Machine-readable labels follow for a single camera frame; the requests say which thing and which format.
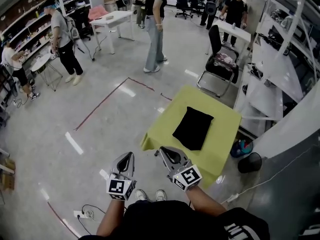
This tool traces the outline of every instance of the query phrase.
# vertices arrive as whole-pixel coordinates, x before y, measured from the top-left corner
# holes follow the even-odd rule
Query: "yellow tablecloth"
[[[191,151],[172,136],[187,107],[214,117],[201,150]],[[202,186],[209,187],[221,174],[234,143],[241,115],[195,87],[185,85],[167,109],[157,118],[145,134],[140,145],[143,151],[161,146],[183,150],[202,174]]]

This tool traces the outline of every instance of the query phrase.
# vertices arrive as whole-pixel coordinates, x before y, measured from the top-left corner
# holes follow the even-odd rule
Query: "woman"
[[[136,23],[140,29],[145,28],[145,18],[146,18],[146,0],[135,0],[135,8],[136,8]]]
[[[162,53],[163,46],[163,23],[165,17],[165,6],[167,0],[146,0],[146,19],[145,26],[151,39],[151,46],[146,59],[145,73],[154,73],[160,70],[157,62],[164,62],[167,60]]]

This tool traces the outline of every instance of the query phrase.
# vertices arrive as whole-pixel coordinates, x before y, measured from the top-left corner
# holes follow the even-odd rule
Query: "black chair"
[[[221,98],[226,94],[231,82],[235,84],[238,80],[239,67],[237,65],[234,66],[233,63],[237,63],[239,53],[231,49],[230,47],[221,44],[219,28],[217,25],[213,25],[212,28],[209,30],[209,38],[212,46],[212,55],[210,56],[209,60],[205,65],[206,70],[202,73],[196,85],[199,89],[206,90],[214,94],[218,98]],[[236,58],[234,61],[232,61],[233,63],[226,63],[223,60],[217,58],[217,55],[222,49],[222,47],[235,53]],[[200,80],[206,73],[227,82],[226,88],[223,90],[222,93],[217,93],[200,86]]]
[[[176,8],[181,10],[182,12],[177,12],[175,17],[182,15],[184,16],[185,20],[187,19],[187,17],[190,17],[191,19],[194,17],[193,15],[187,13],[187,11],[192,10],[192,8],[188,6],[188,0],[176,0]]]
[[[192,8],[192,11],[195,12],[198,17],[203,12],[200,10],[204,10],[206,7],[201,5],[203,4],[200,0],[189,0],[190,1],[190,7]]]

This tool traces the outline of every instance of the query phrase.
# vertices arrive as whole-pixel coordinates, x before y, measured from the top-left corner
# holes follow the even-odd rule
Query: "gray pants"
[[[136,23],[137,24],[145,24],[145,19],[146,19],[146,9],[142,9],[142,5],[136,5]]]
[[[164,33],[159,32],[156,26],[156,20],[154,16],[147,16],[145,19],[146,31],[151,39],[151,46],[146,59],[145,68],[149,71],[155,71],[158,64],[164,60],[164,54],[162,53]]]

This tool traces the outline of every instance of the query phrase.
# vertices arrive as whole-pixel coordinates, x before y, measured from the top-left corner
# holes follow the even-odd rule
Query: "gray floor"
[[[57,91],[47,88],[40,77],[36,78],[41,96],[17,109],[11,105],[11,118],[7,127],[0,130],[0,147],[8,150],[16,162],[15,190],[4,192],[5,205],[0,207],[0,232],[5,239],[74,239],[49,208],[43,195],[57,215],[79,235],[86,232],[74,217],[73,211],[91,204],[106,210],[110,198],[106,194],[106,181],[100,174],[108,171],[110,163],[119,155],[132,151],[135,154],[137,188],[142,188],[153,199],[158,189],[164,189],[169,199],[188,202],[187,197],[166,178],[163,162],[153,156],[154,151],[142,152],[140,141],[152,122],[165,109],[183,85],[196,86],[209,58],[208,31],[196,24],[200,18],[175,18],[175,9],[166,8],[164,20],[164,48],[168,62],[155,74],[145,74],[143,67],[150,46],[147,32],[135,26],[135,41],[118,38],[113,34],[115,54],[109,53],[106,41],[92,62],[87,54],[76,51],[85,75],[82,82],[73,86],[64,83],[66,70],[58,59],[52,62],[63,79]],[[122,35],[130,36],[130,29],[122,27]],[[97,46],[94,38],[87,42],[90,50]],[[77,130],[74,129],[122,81],[117,89]],[[212,79],[204,80],[215,84]],[[221,100],[232,107],[237,87]],[[67,141],[65,134],[83,149],[78,154]],[[237,163],[229,159],[223,171],[221,184],[207,192],[222,202],[252,180],[236,172]],[[135,201],[131,196],[129,205]],[[248,199],[239,204],[246,208]],[[89,231],[97,230],[102,214],[96,211],[95,221],[84,220]]]

